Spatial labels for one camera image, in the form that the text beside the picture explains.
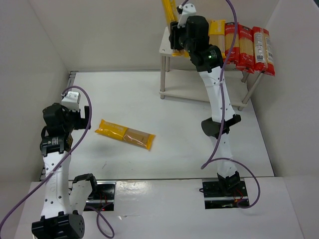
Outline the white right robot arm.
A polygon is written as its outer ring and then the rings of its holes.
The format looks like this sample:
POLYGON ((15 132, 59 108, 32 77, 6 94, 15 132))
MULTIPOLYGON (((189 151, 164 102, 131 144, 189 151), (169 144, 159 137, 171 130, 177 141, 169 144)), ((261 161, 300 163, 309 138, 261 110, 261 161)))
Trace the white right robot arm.
POLYGON ((211 117, 202 121, 203 132, 211 139, 214 150, 202 165, 217 162, 219 190, 230 195, 240 183, 239 172, 232 162, 229 142, 230 127, 241 121, 231 106, 226 88, 223 57, 220 49, 209 43, 209 23, 199 15, 182 16, 170 24, 170 46, 173 50, 185 50, 204 82, 211 117))

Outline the red spaghetti bag middle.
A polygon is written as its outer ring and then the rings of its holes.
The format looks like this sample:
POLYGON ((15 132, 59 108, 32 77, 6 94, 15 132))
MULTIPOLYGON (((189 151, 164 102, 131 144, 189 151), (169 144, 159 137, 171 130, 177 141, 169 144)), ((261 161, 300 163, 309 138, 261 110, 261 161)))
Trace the red spaghetti bag middle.
POLYGON ((239 60, 236 69, 247 73, 254 73, 254 45, 252 29, 238 25, 239 60))

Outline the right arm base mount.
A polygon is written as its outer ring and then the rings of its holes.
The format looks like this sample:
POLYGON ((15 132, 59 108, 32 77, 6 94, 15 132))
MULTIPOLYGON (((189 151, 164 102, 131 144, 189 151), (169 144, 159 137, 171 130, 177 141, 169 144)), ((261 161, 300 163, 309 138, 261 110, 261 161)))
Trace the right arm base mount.
POLYGON ((246 184, 243 180, 228 193, 222 192, 216 179, 203 180, 199 191, 204 196, 205 209, 237 208, 238 203, 243 207, 250 205, 246 184))

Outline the red spaghetti bag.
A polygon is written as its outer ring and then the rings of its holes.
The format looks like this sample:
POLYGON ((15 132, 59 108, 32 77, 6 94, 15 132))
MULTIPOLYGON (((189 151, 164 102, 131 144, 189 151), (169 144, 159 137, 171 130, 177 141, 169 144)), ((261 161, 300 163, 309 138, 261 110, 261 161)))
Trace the red spaghetti bag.
POLYGON ((239 63, 240 47, 238 33, 235 34, 235 23, 223 21, 222 26, 224 29, 223 59, 226 60, 227 54, 230 52, 227 63, 237 65, 239 63))
POLYGON ((252 29, 238 25, 239 60, 236 69, 247 73, 254 73, 254 45, 252 29))
POLYGON ((269 31, 256 26, 252 30, 254 37, 254 70, 275 76, 273 49, 269 31))

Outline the yellow spaghetti box on shelf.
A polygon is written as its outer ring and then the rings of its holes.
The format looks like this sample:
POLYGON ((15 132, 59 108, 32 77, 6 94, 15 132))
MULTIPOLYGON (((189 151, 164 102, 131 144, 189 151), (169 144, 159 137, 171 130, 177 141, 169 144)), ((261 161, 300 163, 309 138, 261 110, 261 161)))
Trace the yellow spaghetti box on shelf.
POLYGON ((217 46, 222 54, 223 59, 225 55, 225 23, 226 20, 211 20, 209 22, 209 43, 217 46))

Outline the red spaghetti bag left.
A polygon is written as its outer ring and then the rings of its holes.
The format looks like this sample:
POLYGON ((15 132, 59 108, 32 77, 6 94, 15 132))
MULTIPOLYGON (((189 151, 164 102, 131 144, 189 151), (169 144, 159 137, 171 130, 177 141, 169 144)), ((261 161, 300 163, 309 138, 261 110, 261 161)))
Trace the red spaghetti bag left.
POLYGON ((240 47, 238 33, 235 34, 235 23, 223 21, 222 26, 224 29, 223 59, 226 60, 227 54, 230 52, 227 63, 237 65, 239 63, 240 47))

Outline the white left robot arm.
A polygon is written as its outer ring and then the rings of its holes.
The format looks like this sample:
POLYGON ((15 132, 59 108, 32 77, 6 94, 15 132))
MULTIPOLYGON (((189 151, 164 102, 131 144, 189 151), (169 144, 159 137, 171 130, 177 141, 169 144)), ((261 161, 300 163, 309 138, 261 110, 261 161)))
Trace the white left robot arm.
POLYGON ((89 130, 92 110, 69 109, 59 103, 43 111, 46 123, 41 132, 40 151, 45 166, 45 196, 40 219, 31 232, 37 239, 81 239, 85 233, 84 211, 88 196, 96 189, 93 174, 83 174, 69 184, 72 131, 89 130))

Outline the yellow spaghetti bag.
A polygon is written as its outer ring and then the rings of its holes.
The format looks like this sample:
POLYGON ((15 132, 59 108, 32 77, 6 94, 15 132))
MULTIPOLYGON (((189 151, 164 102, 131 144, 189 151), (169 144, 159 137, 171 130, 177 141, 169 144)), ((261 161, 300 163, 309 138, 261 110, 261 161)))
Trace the yellow spaghetti bag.
POLYGON ((150 151, 155 138, 154 134, 111 123, 103 119, 101 120, 98 129, 95 130, 95 133, 134 146, 142 147, 148 151, 150 151))
MULTIPOLYGON (((170 32, 170 24, 177 21, 176 3, 175 0, 162 0, 161 2, 163 5, 168 31, 170 32)), ((184 56, 185 58, 189 58, 189 54, 185 50, 173 50, 171 55, 173 57, 184 56)))

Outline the white two-tier shelf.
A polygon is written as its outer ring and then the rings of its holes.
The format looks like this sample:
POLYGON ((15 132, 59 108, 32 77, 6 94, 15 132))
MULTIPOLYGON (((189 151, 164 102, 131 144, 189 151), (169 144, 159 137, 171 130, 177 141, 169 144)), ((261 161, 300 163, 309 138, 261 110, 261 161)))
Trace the white two-tier shelf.
MULTIPOLYGON (((207 91, 204 82, 196 71, 177 70, 170 66, 174 59, 184 60, 185 57, 173 57, 169 42, 169 30, 166 27, 161 40, 159 53, 161 56, 160 90, 162 99, 165 96, 208 102, 207 91)), ((227 91, 232 106, 243 110, 253 95, 265 74, 258 73, 252 86, 248 86, 249 73, 235 69, 234 65, 225 68, 225 80, 227 91)))

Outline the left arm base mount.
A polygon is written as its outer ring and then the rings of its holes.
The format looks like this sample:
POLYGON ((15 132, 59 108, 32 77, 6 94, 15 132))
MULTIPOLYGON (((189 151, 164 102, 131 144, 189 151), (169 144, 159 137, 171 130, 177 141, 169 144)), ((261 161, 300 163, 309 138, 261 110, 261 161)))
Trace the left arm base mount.
POLYGON ((96 210, 102 211, 113 211, 115 202, 115 181, 97 181, 97 187, 94 192, 92 192, 85 206, 85 211, 91 211, 88 207, 92 207, 96 210))

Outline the red spaghetti bag right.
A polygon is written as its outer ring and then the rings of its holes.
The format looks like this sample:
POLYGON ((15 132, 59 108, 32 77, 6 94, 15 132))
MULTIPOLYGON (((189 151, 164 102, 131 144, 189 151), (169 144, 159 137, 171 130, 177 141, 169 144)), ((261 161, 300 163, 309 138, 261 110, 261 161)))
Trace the red spaghetti bag right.
POLYGON ((254 37, 254 70, 275 76, 273 49, 269 31, 256 26, 252 30, 254 37))

